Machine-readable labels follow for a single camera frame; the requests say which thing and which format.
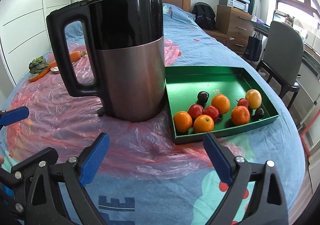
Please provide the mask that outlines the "blue patterned bed cover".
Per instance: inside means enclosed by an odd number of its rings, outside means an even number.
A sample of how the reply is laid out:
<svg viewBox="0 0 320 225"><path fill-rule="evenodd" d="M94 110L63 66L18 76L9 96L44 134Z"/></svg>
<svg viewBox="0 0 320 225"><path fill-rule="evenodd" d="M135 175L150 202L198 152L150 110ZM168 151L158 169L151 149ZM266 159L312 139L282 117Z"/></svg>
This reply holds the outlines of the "blue patterned bed cover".
<svg viewBox="0 0 320 225"><path fill-rule="evenodd" d="M291 207L302 185L305 159L283 101L252 66L201 30L190 13L171 4L164 4L163 10L166 65L244 68L273 103L279 114L275 122L223 138L222 143L248 161L274 161ZM12 92L1 108L10 109ZM87 190L110 224L204 224L225 193L212 166L171 179L116 178L99 170Z"/></svg>

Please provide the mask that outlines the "green leafy vegetable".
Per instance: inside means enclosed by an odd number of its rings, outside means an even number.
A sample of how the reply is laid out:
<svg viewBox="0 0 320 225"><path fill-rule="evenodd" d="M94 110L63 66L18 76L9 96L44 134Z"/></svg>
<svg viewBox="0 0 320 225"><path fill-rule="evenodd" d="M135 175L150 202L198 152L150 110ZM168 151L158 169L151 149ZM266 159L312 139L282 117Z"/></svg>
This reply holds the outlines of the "green leafy vegetable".
<svg viewBox="0 0 320 225"><path fill-rule="evenodd" d="M29 73L40 74L44 72L48 68L48 66L49 63L43 56L37 57L29 63Z"/></svg>

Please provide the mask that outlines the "green cardboard tray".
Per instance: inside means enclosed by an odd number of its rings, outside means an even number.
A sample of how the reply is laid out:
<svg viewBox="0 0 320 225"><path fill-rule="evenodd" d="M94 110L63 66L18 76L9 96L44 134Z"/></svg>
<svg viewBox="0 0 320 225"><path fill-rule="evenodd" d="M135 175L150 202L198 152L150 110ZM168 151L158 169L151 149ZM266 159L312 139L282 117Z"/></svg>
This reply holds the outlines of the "green cardboard tray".
<svg viewBox="0 0 320 225"><path fill-rule="evenodd" d="M279 116L262 87L244 68L167 67L165 84L172 141L202 140L204 133L227 137L273 123Z"/></svg>

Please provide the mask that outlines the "black backpack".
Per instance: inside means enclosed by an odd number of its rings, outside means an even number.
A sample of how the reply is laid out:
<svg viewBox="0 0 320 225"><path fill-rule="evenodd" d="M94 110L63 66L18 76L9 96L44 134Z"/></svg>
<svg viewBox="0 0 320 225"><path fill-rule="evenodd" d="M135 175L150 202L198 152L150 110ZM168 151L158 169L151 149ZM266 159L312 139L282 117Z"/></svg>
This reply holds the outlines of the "black backpack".
<svg viewBox="0 0 320 225"><path fill-rule="evenodd" d="M213 9L207 4L198 2L194 5L192 13L195 15L195 22L201 29L215 30L216 21Z"/></svg>

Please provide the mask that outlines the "orange oval dish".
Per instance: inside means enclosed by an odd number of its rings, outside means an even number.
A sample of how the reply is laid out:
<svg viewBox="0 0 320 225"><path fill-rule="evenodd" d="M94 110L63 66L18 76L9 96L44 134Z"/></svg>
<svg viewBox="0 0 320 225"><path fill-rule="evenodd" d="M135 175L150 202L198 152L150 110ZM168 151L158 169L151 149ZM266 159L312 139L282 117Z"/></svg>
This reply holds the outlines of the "orange oval dish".
<svg viewBox="0 0 320 225"><path fill-rule="evenodd" d="M41 72L41 73L39 73L39 74L37 74L35 76L31 76L29 78L29 82L35 82L35 81L41 79L42 77L44 77L49 72L50 72L50 68L47 67L43 72Z"/></svg>

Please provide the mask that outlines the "large orange carrot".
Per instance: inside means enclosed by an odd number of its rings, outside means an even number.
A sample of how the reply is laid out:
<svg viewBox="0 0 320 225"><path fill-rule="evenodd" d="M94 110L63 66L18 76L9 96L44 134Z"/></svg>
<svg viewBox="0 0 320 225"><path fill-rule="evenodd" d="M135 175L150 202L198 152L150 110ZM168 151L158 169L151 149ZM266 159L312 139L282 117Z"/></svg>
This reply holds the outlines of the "large orange carrot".
<svg viewBox="0 0 320 225"><path fill-rule="evenodd" d="M70 56L70 59L71 59L72 63L80 60L81 57L83 57L84 55L86 55L86 52L85 51L80 51L80 50L72 51L72 52L69 53L69 56ZM56 61L50 62L48 67L49 68L57 67L57 62Z"/></svg>

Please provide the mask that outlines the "pink plastic sheet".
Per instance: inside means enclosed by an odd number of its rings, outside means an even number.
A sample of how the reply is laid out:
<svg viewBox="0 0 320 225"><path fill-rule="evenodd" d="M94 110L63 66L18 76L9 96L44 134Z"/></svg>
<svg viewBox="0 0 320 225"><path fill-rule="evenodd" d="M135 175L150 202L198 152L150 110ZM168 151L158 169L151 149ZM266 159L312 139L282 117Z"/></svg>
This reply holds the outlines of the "pink plastic sheet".
<svg viewBox="0 0 320 225"><path fill-rule="evenodd" d="M168 107L144 122L99 117L99 99L69 96L61 76L55 73L35 82L22 80L9 100L9 108L20 106L28 107L28 118L1 131L7 170L46 147L55 148L60 160L67 160L102 132L110 136L110 148L100 171L111 177L181 178L211 166L201 143L172 142Z"/></svg>

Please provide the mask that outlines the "orange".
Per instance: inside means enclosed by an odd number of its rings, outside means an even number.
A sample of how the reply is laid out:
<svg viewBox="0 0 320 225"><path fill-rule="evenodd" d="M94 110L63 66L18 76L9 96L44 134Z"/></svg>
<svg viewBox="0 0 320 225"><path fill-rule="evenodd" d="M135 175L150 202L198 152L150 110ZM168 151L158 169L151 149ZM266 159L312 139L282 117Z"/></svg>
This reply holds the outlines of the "orange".
<svg viewBox="0 0 320 225"><path fill-rule="evenodd" d="M187 132L193 124L193 120L191 116L189 115L188 112L185 112L185 111L177 112L174 115L173 120L174 120L176 131L180 133Z"/></svg>
<svg viewBox="0 0 320 225"><path fill-rule="evenodd" d="M250 112L245 106L236 106L231 112L231 121L234 125L245 125L250 120Z"/></svg>
<svg viewBox="0 0 320 225"><path fill-rule="evenodd" d="M195 133L207 133L214 129L214 121L208 115L198 116L193 124L193 130Z"/></svg>
<svg viewBox="0 0 320 225"><path fill-rule="evenodd" d="M231 107L229 99L223 94L215 95L212 98L211 104L219 110L220 115L226 114Z"/></svg>

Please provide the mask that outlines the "dark blue tote bag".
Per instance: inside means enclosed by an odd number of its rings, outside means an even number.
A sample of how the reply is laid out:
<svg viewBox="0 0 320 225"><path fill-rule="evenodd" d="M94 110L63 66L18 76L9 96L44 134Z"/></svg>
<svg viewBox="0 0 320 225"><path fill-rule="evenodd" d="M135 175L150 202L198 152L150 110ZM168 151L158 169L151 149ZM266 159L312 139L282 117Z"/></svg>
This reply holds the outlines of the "dark blue tote bag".
<svg viewBox="0 0 320 225"><path fill-rule="evenodd" d="M260 33L256 32L253 36L249 36L247 47L244 52L244 58L251 61L259 61L262 51L262 40L260 39Z"/></svg>

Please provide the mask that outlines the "white printer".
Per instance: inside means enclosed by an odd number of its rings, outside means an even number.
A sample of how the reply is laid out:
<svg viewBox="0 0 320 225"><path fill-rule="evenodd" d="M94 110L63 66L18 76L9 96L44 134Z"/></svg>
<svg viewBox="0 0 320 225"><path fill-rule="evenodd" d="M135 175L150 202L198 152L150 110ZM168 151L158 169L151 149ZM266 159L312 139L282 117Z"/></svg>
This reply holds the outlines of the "white printer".
<svg viewBox="0 0 320 225"><path fill-rule="evenodd" d="M237 8L244 12L248 12L249 0L219 0L219 5Z"/></svg>

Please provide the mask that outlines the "black silver electric kettle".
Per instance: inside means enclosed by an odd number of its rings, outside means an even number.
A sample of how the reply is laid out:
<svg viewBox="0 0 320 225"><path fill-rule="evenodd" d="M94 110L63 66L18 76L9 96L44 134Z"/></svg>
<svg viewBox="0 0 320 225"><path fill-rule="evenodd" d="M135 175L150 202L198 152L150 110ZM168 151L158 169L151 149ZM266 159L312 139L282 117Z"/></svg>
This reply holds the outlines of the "black silver electric kettle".
<svg viewBox="0 0 320 225"><path fill-rule="evenodd" d="M80 83L65 29L82 24L93 73ZM72 97L97 96L100 116L141 122L155 117L165 94L162 0L83 0L51 12L47 27L54 57Z"/></svg>

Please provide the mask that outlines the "red apple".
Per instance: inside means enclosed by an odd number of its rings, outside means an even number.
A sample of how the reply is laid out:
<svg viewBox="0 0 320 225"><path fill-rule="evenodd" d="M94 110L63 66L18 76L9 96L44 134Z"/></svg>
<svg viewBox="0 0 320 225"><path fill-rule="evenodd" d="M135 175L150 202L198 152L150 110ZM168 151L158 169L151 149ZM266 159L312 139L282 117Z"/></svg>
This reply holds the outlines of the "red apple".
<svg viewBox="0 0 320 225"><path fill-rule="evenodd" d="M247 99L240 98L237 102L237 106L244 106L246 108L249 108L249 101Z"/></svg>
<svg viewBox="0 0 320 225"><path fill-rule="evenodd" d="M207 106L204 111L204 115L210 116L214 122L220 117L220 112L215 106Z"/></svg>
<svg viewBox="0 0 320 225"><path fill-rule="evenodd" d="M203 114L203 107L199 104L193 104L189 107L188 114L195 120Z"/></svg>

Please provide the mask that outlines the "wooden drawer chest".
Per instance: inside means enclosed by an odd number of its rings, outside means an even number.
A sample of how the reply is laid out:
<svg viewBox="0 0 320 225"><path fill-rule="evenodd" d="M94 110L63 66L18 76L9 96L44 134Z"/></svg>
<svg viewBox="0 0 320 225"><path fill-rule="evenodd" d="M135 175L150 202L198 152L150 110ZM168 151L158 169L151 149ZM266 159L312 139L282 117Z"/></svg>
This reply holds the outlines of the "wooden drawer chest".
<svg viewBox="0 0 320 225"><path fill-rule="evenodd" d="M249 36L253 35L252 15L237 8L218 5L216 29L204 30L206 34L243 57Z"/></svg>

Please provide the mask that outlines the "dark plum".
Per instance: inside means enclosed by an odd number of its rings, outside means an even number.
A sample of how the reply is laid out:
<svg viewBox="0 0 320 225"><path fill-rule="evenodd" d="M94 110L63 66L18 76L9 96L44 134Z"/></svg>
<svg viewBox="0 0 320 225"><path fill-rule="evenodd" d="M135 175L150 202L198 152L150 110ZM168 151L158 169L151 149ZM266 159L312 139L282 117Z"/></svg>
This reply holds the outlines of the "dark plum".
<svg viewBox="0 0 320 225"><path fill-rule="evenodd" d="M201 91L197 95L197 102L201 105L206 104L208 99L209 99L209 93L206 91Z"/></svg>
<svg viewBox="0 0 320 225"><path fill-rule="evenodd" d="M254 113L254 117L257 120L260 120L264 117L264 110L262 108L257 108Z"/></svg>

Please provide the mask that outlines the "white wardrobe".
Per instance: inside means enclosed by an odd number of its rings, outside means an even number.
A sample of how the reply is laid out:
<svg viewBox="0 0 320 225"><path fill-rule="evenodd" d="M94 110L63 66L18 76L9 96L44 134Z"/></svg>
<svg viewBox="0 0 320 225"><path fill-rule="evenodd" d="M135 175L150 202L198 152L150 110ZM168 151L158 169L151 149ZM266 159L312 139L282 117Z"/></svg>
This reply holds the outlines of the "white wardrobe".
<svg viewBox="0 0 320 225"><path fill-rule="evenodd" d="M1 58L13 85L48 51L46 17L71 0L1 0Z"/></svg>

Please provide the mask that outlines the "yellow apple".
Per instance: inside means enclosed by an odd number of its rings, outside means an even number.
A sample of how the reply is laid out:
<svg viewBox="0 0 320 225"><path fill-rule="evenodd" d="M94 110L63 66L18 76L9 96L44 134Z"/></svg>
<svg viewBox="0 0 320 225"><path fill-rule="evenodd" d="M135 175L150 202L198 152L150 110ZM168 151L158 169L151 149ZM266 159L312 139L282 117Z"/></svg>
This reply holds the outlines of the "yellow apple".
<svg viewBox="0 0 320 225"><path fill-rule="evenodd" d="M246 92L245 99L249 102L251 109L258 109L262 103L262 97L258 90L250 89Z"/></svg>

